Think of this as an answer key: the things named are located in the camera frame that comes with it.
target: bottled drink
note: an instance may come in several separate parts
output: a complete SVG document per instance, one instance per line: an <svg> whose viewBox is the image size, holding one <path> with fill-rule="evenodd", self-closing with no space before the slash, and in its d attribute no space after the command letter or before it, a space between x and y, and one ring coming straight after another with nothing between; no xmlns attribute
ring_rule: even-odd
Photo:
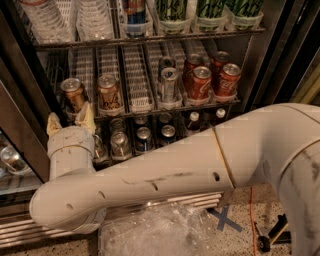
<svg viewBox="0 0 320 256"><path fill-rule="evenodd" d="M54 0L20 0L19 2L32 23L39 43L73 41L68 25Z"/></svg>
<svg viewBox="0 0 320 256"><path fill-rule="evenodd" d="M191 112L189 118L185 119L186 136L200 132L200 115L198 112Z"/></svg>
<svg viewBox="0 0 320 256"><path fill-rule="evenodd" d="M100 40L113 37L107 1L77 0L76 2L81 40Z"/></svg>

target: can lid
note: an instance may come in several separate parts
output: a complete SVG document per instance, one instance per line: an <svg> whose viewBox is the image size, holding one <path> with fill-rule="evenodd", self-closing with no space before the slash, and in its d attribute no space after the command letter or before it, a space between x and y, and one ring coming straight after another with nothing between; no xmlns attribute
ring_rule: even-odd
<svg viewBox="0 0 320 256"><path fill-rule="evenodd" d="M137 130L137 136L139 139L146 140L146 139L150 138L151 131L148 127L140 127Z"/></svg>
<svg viewBox="0 0 320 256"><path fill-rule="evenodd" d="M147 123L148 117L147 116L137 116L133 120L136 124L143 125L143 124Z"/></svg>
<svg viewBox="0 0 320 256"><path fill-rule="evenodd" d="M199 113L198 112L191 112L190 120L196 122L199 120Z"/></svg>
<svg viewBox="0 0 320 256"><path fill-rule="evenodd" d="M176 133L176 129L172 125L165 125L161 129L161 133L164 137L173 137Z"/></svg>
<svg viewBox="0 0 320 256"><path fill-rule="evenodd" d="M197 53L191 53L187 56L187 61L193 65L203 64L203 57Z"/></svg>
<svg viewBox="0 0 320 256"><path fill-rule="evenodd" d="M114 118L110 121L110 131L113 132L116 129L125 129L126 124L123 119L121 118Z"/></svg>
<svg viewBox="0 0 320 256"><path fill-rule="evenodd" d="M163 113L159 117L159 121L163 124L168 124L172 120L172 115L170 113Z"/></svg>
<svg viewBox="0 0 320 256"><path fill-rule="evenodd" d="M164 68L161 71L161 77L165 78L166 80L169 81L175 81L179 77L179 72L176 68Z"/></svg>
<svg viewBox="0 0 320 256"><path fill-rule="evenodd" d="M202 78L202 79L206 79L208 77L211 77L211 71L210 69L208 69L207 67L196 67L193 70L193 74L198 77L198 78Z"/></svg>
<svg viewBox="0 0 320 256"><path fill-rule="evenodd" d="M81 86L81 82L78 78L68 78L62 81L60 87L65 92L74 92Z"/></svg>
<svg viewBox="0 0 320 256"><path fill-rule="evenodd" d="M217 54L213 56L213 58L219 62L229 62L230 54L224 51L218 51Z"/></svg>
<svg viewBox="0 0 320 256"><path fill-rule="evenodd" d="M102 75L98 78L98 85L101 88L111 88L117 83L117 79L113 75Z"/></svg>
<svg viewBox="0 0 320 256"><path fill-rule="evenodd" d="M223 118L226 115L226 111L223 108L219 108L216 113L217 117Z"/></svg>
<svg viewBox="0 0 320 256"><path fill-rule="evenodd" d="M111 144L121 145L127 140L127 135L123 132L116 132L111 136Z"/></svg>
<svg viewBox="0 0 320 256"><path fill-rule="evenodd" d="M237 76L241 73L241 69L236 64L226 64L222 67L223 71L230 76Z"/></svg>

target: bottle cap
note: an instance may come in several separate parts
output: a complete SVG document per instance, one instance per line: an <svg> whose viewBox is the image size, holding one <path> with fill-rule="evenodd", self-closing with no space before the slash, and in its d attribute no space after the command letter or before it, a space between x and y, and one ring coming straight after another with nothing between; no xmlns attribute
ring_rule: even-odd
<svg viewBox="0 0 320 256"><path fill-rule="evenodd" d="M216 113L217 117L223 118L226 115L226 111L223 108L219 108Z"/></svg>
<svg viewBox="0 0 320 256"><path fill-rule="evenodd" d="M199 120L199 113L198 112L191 112L190 120L196 122Z"/></svg>

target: speckled floor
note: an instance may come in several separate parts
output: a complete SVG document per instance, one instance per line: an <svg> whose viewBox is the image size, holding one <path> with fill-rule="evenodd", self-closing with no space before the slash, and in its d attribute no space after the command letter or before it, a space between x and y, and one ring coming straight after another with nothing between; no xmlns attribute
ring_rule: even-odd
<svg viewBox="0 0 320 256"><path fill-rule="evenodd" d="M254 255L249 201L250 188L238 189L229 206L211 211L213 235L208 248L210 255ZM277 216L283 214L281 204L269 185L254 187L253 214L264 234L276 224ZM0 255L95 256L98 255L98 232L2 249ZM269 253L258 252L258 255L290 255L290 245L274 245Z"/></svg>

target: refrigerator shelf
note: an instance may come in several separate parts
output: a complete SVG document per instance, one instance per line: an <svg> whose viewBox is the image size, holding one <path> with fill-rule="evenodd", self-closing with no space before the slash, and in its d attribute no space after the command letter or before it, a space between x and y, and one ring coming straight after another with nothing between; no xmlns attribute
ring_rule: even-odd
<svg viewBox="0 0 320 256"><path fill-rule="evenodd" d="M181 35L166 35L166 36L149 36L141 38L114 38L106 40L97 40L90 42L73 42L73 43L59 43L59 44L46 44L39 45L34 43L34 49L36 51L52 51L52 50L65 50L74 48L92 48L92 47L104 47L104 46L126 46L126 45L140 45L155 42L167 42L167 41L182 41L182 40L202 40L202 39L219 39L229 37L241 37L262 34L265 31L264 28L258 28L254 31L222 31L217 33L206 34L181 34Z"/></svg>

